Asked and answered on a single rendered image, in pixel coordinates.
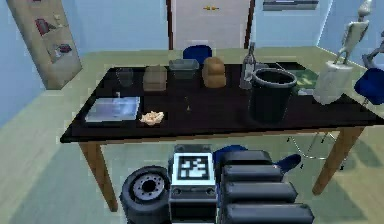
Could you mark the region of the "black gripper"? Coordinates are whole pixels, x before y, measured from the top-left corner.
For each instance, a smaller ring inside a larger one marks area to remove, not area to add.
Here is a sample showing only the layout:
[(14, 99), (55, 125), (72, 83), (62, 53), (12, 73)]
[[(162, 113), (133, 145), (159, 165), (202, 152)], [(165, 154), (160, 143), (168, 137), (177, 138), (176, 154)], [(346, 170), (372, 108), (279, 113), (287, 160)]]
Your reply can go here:
[(145, 166), (130, 174), (120, 201), (127, 224), (165, 224), (169, 218), (170, 181), (161, 166)]

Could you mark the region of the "black top wooden dining table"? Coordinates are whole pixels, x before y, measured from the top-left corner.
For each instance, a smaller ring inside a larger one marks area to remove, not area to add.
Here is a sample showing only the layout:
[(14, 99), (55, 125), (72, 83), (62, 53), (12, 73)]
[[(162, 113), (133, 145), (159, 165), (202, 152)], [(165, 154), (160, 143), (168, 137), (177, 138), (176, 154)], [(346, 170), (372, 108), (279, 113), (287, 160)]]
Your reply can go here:
[[(192, 80), (168, 78), (164, 92), (145, 92), (142, 88), (144, 70), (134, 69), (134, 84), (122, 87), (111, 68), (100, 81), (72, 123), (64, 132), (62, 143), (77, 142), (93, 172), (109, 209), (118, 208), (101, 147), (126, 142), (157, 142), (273, 134), (296, 134), (337, 131), (339, 136), (313, 186), (319, 195), (328, 185), (343, 159), (363, 130), (384, 125), (384, 118), (360, 103), (343, 95), (336, 102), (322, 106), (310, 96), (293, 96), (287, 104), (284, 119), (272, 125), (259, 124), (248, 116), (248, 94), (238, 87), (241, 66), (225, 66), (227, 86), (208, 89), (199, 76)], [(98, 98), (125, 96), (140, 98), (140, 112), (163, 111), (165, 119), (148, 127), (137, 120), (89, 123), (85, 117)]]

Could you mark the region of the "crumpled beige paper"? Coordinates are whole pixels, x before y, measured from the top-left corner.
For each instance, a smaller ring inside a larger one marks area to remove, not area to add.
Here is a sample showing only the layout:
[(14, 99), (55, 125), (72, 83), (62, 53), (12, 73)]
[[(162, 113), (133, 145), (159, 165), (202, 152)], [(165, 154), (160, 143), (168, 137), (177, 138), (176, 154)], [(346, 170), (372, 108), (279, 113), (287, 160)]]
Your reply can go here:
[(151, 112), (144, 114), (141, 117), (140, 121), (142, 123), (149, 125), (149, 126), (153, 126), (153, 125), (161, 123), (163, 118), (164, 118), (163, 112), (151, 111)]

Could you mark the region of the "silver laptop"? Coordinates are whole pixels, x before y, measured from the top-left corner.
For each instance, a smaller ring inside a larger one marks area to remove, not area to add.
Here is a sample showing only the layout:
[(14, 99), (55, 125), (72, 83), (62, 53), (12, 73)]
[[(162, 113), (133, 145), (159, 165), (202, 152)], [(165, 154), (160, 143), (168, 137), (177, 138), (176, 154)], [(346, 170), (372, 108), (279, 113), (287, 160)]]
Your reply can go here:
[(88, 111), (86, 122), (118, 122), (136, 119), (139, 97), (98, 98)]

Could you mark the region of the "tan square block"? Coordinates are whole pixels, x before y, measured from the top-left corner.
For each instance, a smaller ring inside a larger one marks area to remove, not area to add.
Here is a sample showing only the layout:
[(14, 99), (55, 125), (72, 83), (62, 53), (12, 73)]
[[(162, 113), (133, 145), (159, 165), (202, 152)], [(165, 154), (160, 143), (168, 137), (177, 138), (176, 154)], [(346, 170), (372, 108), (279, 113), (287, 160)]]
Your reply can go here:
[(147, 66), (143, 75), (145, 91), (165, 91), (167, 84), (167, 69), (164, 66)]

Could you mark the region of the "dark glass cup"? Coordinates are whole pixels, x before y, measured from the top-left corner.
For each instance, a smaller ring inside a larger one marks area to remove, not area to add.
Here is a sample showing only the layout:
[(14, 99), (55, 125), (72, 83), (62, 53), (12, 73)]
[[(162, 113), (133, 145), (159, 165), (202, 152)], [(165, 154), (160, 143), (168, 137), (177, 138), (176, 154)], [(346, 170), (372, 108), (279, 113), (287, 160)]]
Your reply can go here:
[(130, 87), (133, 84), (134, 72), (132, 68), (118, 68), (116, 76), (123, 87)]

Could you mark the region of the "grey open box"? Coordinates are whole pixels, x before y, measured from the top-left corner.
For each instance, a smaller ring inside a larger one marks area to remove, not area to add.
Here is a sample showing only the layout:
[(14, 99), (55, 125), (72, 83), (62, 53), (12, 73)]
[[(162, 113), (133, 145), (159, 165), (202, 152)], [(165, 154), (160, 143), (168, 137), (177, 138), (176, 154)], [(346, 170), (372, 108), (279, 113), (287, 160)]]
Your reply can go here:
[(169, 69), (176, 79), (192, 79), (199, 63), (195, 59), (175, 59), (169, 61)]

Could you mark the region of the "brown bread loaf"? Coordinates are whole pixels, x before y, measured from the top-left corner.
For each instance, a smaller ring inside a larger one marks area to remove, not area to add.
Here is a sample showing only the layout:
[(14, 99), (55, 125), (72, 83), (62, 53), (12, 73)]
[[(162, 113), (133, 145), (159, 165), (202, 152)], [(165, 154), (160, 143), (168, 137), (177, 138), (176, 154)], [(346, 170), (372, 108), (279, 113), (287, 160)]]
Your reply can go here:
[(209, 57), (204, 60), (202, 78), (207, 88), (222, 88), (226, 86), (224, 62), (218, 57)]

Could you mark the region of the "blue chair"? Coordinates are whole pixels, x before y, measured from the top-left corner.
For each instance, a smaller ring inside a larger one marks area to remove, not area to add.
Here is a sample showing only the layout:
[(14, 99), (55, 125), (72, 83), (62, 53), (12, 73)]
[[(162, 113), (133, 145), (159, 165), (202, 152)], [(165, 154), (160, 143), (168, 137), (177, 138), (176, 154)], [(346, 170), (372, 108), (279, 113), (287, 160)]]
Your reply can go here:
[(189, 46), (183, 50), (184, 59), (195, 59), (199, 64), (203, 64), (206, 58), (212, 56), (212, 49), (207, 45)]
[(384, 71), (368, 69), (355, 83), (354, 90), (373, 105), (384, 103)]
[[(318, 133), (313, 138), (311, 145), (309, 146), (307, 152), (309, 152), (312, 149), (312, 146), (313, 146), (315, 140), (317, 139), (317, 135), (318, 135)], [(321, 140), (321, 143), (324, 142), (327, 135), (329, 135), (330, 137), (332, 137), (332, 139), (334, 141), (336, 141), (335, 137), (332, 134), (329, 134), (328, 132), (326, 132), (324, 134), (322, 140)], [(304, 156), (307, 159), (317, 159), (317, 160), (325, 160), (326, 159), (323, 157), (313, 157), (313, 156), (306, 155), (304, 152), (301, 151), (300, 147), (296, 144), (293, 137), (287, 138), (287, 142), (289, 142), (290, 140), (292, 140), (292, 142), (294, 142), (295, 147), (297, 148), (297, 151), (299, 152), (299, 154), (292, 154), (292, 155), (289, 155), (287, 157), (284, 157), (283, 159), (281, 159), (279, 161), (273, 162), (274, 165), (281, 168), (283, 173), (289, 172), (290, 170), (297, 167), (300, 163), (302, 163), (301, 162), (302, 156)], [(224, 156), (224, 154), (229, 153), (229, 152), (238, 152), (238, 151), (248, 151), (248, 149), (244, 146), (241, 146), (241, 145), (225, 146), (225, 147), (218, 149), (215, 152), (213, 152), (213, 161), (214, 161), (215, 165), (217, 165), (220, 163), (220, 160)]]

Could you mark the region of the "black bin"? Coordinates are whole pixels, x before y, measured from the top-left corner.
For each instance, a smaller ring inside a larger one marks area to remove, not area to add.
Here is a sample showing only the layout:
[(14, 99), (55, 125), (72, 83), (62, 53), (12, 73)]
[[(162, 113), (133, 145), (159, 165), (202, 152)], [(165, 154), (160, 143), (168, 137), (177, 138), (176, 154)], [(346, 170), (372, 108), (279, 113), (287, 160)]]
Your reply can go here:
[(248, 104), (250, 117), (260, 123), (278, 123), (287, 110), (293, 88), (297, 84), (294, 74), (275, 68), (257, 70), (251, 80)]

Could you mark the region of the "clear glass bottle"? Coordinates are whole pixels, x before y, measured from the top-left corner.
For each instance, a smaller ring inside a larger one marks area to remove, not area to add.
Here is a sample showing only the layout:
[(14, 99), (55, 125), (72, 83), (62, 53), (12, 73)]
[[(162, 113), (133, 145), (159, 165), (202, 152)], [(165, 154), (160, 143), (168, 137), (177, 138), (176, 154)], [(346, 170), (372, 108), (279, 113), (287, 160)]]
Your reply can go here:
[(243, 60), (242, 73), (240, 77), (239, 87), (241, 89), (250, 89), (252, 73), (255, 69), (256, 59), (254, 56), (255, 43), (251, 42), (249, 45), (248, 53)]

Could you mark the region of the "dark red object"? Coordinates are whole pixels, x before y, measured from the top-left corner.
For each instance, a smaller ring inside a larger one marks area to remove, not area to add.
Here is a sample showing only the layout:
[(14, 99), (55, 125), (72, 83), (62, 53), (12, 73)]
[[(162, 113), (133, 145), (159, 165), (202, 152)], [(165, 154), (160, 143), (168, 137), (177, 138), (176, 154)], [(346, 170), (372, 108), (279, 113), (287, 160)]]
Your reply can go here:
[(63, 54), (69, 53), (72, 50), (69, 44), (60, 44), (55, 47), (55, 55), (57, 58)]

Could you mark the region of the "white room door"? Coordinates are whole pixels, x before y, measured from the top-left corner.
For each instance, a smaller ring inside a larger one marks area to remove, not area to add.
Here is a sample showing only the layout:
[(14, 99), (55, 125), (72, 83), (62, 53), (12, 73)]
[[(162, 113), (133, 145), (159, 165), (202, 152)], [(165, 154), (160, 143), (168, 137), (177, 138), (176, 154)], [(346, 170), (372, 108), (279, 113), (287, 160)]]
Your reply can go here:
[[(256, 0), (165, 0), (168, 48), (247, 49)], [(206, 6), (219, 7), (208, 11)]]

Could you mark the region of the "red book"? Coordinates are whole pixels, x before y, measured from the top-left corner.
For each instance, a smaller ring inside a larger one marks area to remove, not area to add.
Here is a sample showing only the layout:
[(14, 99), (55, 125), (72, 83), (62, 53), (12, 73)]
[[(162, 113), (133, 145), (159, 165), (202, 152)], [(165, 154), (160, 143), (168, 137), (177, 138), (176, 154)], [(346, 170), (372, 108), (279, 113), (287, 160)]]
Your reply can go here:
[(46, 22), (44, 19), (36, 19), (35, 24), (41, 36), (55, 29), (54, 25)]

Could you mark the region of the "white statue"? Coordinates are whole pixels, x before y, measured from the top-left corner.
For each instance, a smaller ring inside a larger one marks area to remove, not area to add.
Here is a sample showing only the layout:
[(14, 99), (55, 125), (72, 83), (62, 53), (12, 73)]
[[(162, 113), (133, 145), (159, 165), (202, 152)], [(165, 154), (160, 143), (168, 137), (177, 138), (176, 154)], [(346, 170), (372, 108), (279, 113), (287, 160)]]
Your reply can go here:
[(318, 75), (313, 98), (321, 105), (338, 100), (344, 92), (352, 67), (348, 59), (355, 46), (363, 39), (369, 27), (365, 17), (371, 14), (372, 0), (363, 0), (357, 13), (358, 19), (351, 21), (344, 32), (342, 46), (333, 61), (325, 63), (325, 69)]

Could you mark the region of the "beige wall shelf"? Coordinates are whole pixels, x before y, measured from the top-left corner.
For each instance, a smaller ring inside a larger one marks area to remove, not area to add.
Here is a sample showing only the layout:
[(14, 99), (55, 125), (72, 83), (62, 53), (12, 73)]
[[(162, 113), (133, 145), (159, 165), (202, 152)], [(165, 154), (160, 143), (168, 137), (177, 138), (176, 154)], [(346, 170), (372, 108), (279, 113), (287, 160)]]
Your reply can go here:
[[(42, 82), (48, 90), (62, 89), (82, 69), (62, 0), (6, 0)], [(36, 19), (55, 26), (41, 36)], [(69, 44), (72, 50), (57, 58), (55, 47)]]

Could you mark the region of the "framed wall picture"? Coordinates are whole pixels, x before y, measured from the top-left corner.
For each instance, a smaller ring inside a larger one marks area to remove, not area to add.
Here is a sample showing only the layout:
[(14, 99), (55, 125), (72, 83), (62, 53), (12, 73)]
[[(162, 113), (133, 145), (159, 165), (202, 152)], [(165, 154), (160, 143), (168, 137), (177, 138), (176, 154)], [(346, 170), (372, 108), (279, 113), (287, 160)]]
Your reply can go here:
[(264, 0), (264, 11), (315, 10), (319, 0)]

